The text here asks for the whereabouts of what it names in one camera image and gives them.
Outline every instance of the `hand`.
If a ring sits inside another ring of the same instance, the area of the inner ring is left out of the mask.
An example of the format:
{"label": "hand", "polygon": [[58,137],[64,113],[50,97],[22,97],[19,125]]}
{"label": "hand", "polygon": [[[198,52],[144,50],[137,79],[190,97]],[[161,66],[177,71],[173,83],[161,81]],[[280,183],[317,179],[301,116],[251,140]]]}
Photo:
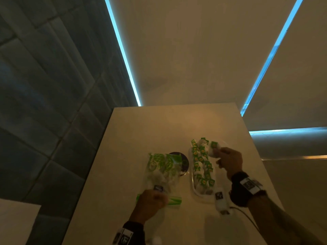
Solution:
{"label": "hand", "polygon": [[159,209],[168,204],[168,196],[157,190],[145,190],[129,218],[129,221],[144,223],[152,218]]}
{"label": "hand", "polygon": [[231,181],[231,177],[237,172],[242,171],[242,154],[239,151],[232,150],[227,147],[223,147],[220,150],[213,150],[216,157],[220,157],[216,163],[219,168],[224,168],[227,171],[227,178]]}

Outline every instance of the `blue light strip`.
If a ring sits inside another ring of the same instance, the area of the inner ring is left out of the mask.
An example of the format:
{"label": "blue light strip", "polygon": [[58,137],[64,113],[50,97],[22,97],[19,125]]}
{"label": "blue light strip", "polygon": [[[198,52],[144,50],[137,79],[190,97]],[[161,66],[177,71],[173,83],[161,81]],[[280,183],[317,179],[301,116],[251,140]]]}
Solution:
{"label": "blue light strip", "polygon": [[286,34],[289,26],[290,26],[290,24],[292,23],[292,20],[293,20],[293,18],[295,16],[296,12],[298,11],[298,9],[299,9],[302,1],[303,0],[296,0],[296,2],[294,4],[294,7],[293,7],[291,13],[288,16],[288,19],[286,20],[286,22],[284,24],[284,27],[283,27],[282,31],[280,32],[280,34],[279,34],[279,36],[278,36],[278,38],[277,38],[277,40],[275,42],[274,47],[272,48],[272,50],[271,50],[271,52],[270,52],[270,54],[269,54],[266,62],[264,63],[264,66],[263,66],[263,68],[262,68],[262,70],[261,70],[261,72],[260,72],[257,80],[254,83],[254,86],[253,86],[250,94],[247,97],[247,100],[246,100],[246,102],[245,102],[245,104],[244,104],[244,106],[243,106],[243,108],[241,110],[241,116],[242,117],[243,117],[243,115],[244,115],[244,113],[245,113],[248,105],[250,104],[250,102],[251,102],[251,100],[252,100],[252,98],[254,96],[254,93],[256,92],[256,90],[257,90],[257,88],[258,88],[258,86],[259,86],[262,78],[264,77],[264,74],[266,73],[267,68],[269,67],[269,65],[270,65],[273,57],[275,56],[275,53],[276,53],[278,47],[280,46],[280,44],[281,44],[281,42],[282,42],[282,40],[283,40],[283,38],[284,38],[284,36],[285,36],[285,34]]}
{"label": "blue light strip", "polygon": [[132,84],[132,87],[133,87],[133,90],[134,90],[134,94],[135,94],[135,97],[136,97],[137,104],[139,105],[139,107],[141,107],[141,102],[140,102],[139,96],[137,95],[137,91],[136,91],[136,87],[135,87],[134,80],[133,80],[133,77],[132,77],[132,73],[131,73],[130,68],[129,68],[129,65],[128,65],[127,57],[126,57],[126,54],[125,54],[125,51],[124,51],[124,47],[123,47],[122,41],[120,39],[120,35],[119,35],[119,32],[118,32],[117,24],[116,24],[115,18],[113,16],[113,12],[112,12],[112,9],[111,9],[109,0],[105,0],[105,2],[107,4],[107,8],[108,8],[108,11],[109,11],[109,15],[110,15],[110,18],[111,18],[113,29],[115,30],[115,33],[116,33],[116,37],[117,37],[117,40],[118,40],[120,51],[121,51],[121,53],[123,55],[123,59],[124,59],[125,65],[126,65],[126,69],[127,69],[127,73],[128,73],[128,76],[129,76],[129,80],[130,80],[130,82]]}
{"label": "blue light strip", "polygon": [[266,130],[266,131],[250,131],[250,134],[254,133],[268,133],[268,132],[300,132],[300,131],[316,131],[327,130],[327,127],[312,127],[312,128],[298,128],[298,129],[282,129],[282,130]]}

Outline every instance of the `wrist strap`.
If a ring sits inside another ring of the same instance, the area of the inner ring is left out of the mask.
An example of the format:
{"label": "wrist strap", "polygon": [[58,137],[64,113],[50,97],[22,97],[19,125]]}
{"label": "wrist strap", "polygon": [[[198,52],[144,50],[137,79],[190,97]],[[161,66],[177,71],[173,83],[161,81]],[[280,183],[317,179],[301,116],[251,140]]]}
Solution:
{"label": "wrist strap", "polygon": [[238,172],[231,178],[231,201],[239,207],[247,207],[248,201],[253,196],[267,195],[263,185],[248,176],[245,172]]}

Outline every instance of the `table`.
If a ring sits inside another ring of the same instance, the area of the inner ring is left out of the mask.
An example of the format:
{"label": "table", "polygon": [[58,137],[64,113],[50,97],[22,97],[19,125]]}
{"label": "table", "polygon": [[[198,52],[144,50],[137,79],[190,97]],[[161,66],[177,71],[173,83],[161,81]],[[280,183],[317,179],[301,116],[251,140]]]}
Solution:
{"label": "table", "polygon": [[[96,154],[63,245],[111,244],[140,192],[148,153],[187,155],[192,139],[224,140],[242,152],[244,171],[260,181],[282,208],[272,182],[235,103],[115,108]],[[220,183],[229,191],[224,169]],[[250,221],[235,211],[221,217],[180,178],[181,206],[160,210],[145,224],[145,237],[163,244],[266,244]]]}

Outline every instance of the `cable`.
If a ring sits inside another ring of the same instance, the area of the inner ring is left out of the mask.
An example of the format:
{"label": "cable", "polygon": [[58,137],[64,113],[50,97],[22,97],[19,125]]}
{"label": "cable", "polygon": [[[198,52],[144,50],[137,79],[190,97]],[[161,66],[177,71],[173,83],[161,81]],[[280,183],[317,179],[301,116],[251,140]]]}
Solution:
{"label": "cable", "polygon": [[234,206],[231,206],[229,207],[231,209],[236,209],[236,210],[239,210],[240,212],[242,212],[250,221],[251,223],[253,224],[253,226],[257,229],[257,231],[260,233],[260,230],[258,229],[258,227],[256,226],[256,224],[252,221],[252,219],[244,212],[242,211],[241,209],[237,208],[237,207],[234,207]]}

